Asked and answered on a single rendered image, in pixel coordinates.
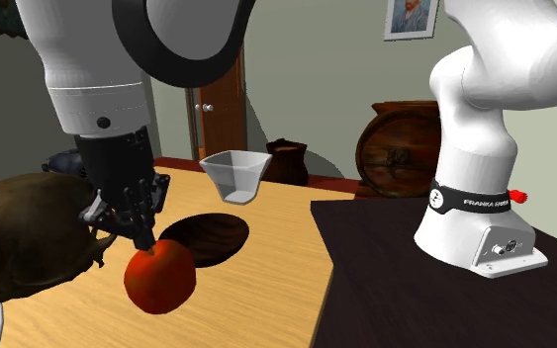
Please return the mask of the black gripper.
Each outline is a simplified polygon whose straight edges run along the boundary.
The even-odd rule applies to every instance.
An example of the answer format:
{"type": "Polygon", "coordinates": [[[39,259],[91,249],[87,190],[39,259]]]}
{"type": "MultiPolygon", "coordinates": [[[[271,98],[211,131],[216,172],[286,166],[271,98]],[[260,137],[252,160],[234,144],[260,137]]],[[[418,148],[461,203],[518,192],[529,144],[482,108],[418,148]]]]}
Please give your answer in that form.
{"type": "Polygon", "coordinates": [[[76,135],[74,140],[90,181],[100,189],[78,219],[150,251],[154,212],[162,211],[170,178],[154,171],[147,128],[112,137],[76,135]]]}

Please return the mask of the red apple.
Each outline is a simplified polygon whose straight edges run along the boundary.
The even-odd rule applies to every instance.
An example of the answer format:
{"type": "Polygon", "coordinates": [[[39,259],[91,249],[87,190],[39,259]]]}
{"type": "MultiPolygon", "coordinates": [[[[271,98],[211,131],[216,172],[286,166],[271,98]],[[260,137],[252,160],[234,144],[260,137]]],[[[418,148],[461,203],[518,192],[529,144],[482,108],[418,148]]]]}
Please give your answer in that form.
{"type": "Polygon", "coordinates": [[[177,309],[191,297],[196,284],[191,252],[171,239],[157,240],[151,251],[138,250],[124,273],[129,299],[150,314],[177,309]]]}

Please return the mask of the dark grey lumpy object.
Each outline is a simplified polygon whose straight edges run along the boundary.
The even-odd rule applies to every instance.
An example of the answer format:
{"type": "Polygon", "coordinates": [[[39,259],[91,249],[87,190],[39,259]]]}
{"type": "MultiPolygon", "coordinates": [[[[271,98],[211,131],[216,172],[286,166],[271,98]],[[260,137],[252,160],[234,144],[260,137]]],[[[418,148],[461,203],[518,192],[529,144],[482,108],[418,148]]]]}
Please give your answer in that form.
{"type": "Polygon", "coordinates": [[[84,179],[87,178],[87,173],[77,148],[65,150],[49,157],[42,164],[42,169],[44,172],[63,173],[84,179]]]}

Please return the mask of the dark brown wooden plate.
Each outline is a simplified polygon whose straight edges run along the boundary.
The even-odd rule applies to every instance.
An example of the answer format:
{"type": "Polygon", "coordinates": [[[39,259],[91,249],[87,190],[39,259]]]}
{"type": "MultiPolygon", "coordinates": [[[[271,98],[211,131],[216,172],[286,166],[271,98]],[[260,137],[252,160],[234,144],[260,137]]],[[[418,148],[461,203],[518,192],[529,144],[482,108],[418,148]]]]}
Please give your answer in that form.
{"type": "Polygon", "coordinates": [[[234,256],[249,236],[249,226],[240,217],[208,213],[174,222],[159,236],[175,240],[191,252],[197,268],[219,265],[234,256]]]}

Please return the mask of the brown lumpy figure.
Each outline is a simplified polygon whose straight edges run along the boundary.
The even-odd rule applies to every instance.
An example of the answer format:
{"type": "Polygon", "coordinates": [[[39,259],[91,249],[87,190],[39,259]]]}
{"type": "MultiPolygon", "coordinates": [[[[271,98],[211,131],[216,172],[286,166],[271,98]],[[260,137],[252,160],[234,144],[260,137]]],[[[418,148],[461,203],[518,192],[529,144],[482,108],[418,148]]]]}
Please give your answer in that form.
{"type": "Polygon", "coordinates": [[[0,303],[30,297],[104,265],[115,234],[78,220],[95,199],[90,181],[52,172],[0,181],[0,303]]]}

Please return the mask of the pale grey cup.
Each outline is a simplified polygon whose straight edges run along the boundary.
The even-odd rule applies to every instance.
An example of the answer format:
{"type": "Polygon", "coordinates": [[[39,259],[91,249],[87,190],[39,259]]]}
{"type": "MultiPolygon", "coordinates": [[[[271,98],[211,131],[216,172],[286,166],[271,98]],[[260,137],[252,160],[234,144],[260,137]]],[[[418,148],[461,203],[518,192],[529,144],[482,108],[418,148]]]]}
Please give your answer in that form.
{"type": "Polygon", "coordinates": [[[246,205],[255,199],[271,159],[269,153],[226,150],[202,159],[199,164],[224,202],[246,205]]]}

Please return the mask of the brown wooden door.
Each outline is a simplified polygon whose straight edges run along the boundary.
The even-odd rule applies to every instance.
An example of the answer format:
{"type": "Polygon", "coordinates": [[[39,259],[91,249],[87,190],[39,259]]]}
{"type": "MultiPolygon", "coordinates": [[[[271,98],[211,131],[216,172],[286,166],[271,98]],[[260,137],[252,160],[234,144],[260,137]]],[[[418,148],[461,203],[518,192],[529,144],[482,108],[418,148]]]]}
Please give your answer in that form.
{"type": "Polygon", "coordinates": [[[192,158],[247,149],[244,48],[219,80],[185,90],[192,158]]]}

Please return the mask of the dark brown sack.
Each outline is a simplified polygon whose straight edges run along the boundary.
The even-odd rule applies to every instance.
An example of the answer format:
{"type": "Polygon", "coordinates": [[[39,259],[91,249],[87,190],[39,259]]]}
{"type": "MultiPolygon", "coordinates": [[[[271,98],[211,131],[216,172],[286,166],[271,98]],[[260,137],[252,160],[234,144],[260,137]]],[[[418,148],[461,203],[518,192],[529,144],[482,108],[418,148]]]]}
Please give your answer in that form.
{"type": "Polygon", "coordinates": [[[278,138],[266,144],[272,155],[262,180],[274,183],[307,186],[309,173],[304,159],[307,150],[304,143],[278,138]]]}

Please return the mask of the brown wooden barrel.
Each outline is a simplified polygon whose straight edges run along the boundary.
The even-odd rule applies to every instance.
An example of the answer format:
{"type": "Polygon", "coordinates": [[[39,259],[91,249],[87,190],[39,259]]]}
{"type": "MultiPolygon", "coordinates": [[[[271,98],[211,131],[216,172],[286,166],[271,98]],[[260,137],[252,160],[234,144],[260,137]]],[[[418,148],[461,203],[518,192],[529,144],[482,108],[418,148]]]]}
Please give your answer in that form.
{"type": "Polygon", "coordinates": [[[363,198],[418,198],[428,193],[437,167],[441,125],[435,101],[375,103],[376,117],[355,150],[363,198]]]}

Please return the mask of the dark robot stand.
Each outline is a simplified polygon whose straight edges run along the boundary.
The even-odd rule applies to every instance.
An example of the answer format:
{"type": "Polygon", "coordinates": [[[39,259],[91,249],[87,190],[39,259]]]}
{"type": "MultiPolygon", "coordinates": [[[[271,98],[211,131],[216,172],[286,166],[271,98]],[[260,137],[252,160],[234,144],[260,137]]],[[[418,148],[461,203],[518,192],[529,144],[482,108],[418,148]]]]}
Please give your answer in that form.
{"type": "Polygon", "coordinates": [[[315,201],[333,262],[314,348],[557,348],[557,239],[546,266],[487,279],[414,242],[418,199],[315,201]]]}

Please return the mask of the white framed portrait picture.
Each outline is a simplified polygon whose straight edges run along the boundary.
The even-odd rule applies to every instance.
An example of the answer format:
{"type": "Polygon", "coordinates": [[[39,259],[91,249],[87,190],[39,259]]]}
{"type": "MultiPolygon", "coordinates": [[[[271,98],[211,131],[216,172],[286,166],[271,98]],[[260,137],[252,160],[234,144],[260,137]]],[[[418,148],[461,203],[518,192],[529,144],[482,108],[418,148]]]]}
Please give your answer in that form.
{"type": "Polygon", "coordinates": [[[439,0],[387,0],[386,42],[432,39],[439,0]]]}

